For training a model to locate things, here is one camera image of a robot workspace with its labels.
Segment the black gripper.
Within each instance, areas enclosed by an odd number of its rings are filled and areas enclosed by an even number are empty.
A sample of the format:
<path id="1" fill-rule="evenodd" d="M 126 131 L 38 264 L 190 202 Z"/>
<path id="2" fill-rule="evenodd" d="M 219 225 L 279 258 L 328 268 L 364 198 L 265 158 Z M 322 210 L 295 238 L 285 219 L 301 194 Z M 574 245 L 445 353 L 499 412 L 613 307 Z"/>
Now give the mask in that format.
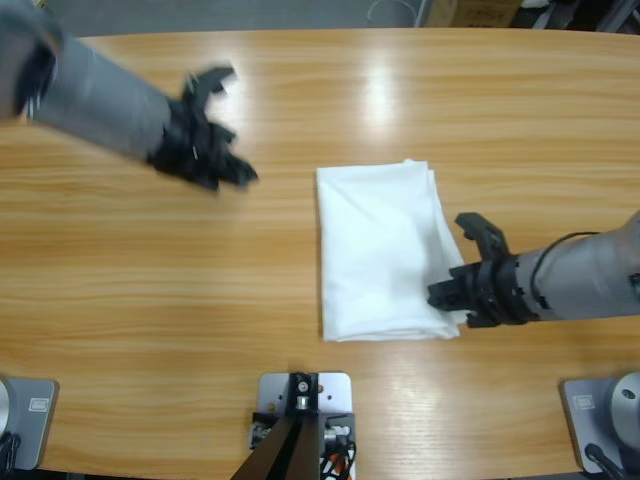
<path id="1" fill-rule="evenodd" d="M 170 101 L 169 107 L 160 146 L 147 156 L 149 166 L 212 191 L 221 182 L 246 189 L 258 180 L 254 168 L 231 152 L 234 132 L 187 102 Z"/>
<path id="2" fill-rule="evenodd" d="M 428 303 L 442 311 L 468 310 L 470 328 L 524 325 L 538 321 L 525 302 L 517 256 L 483 260 L 450 270 L 452 279 L 427 287 Z"/>

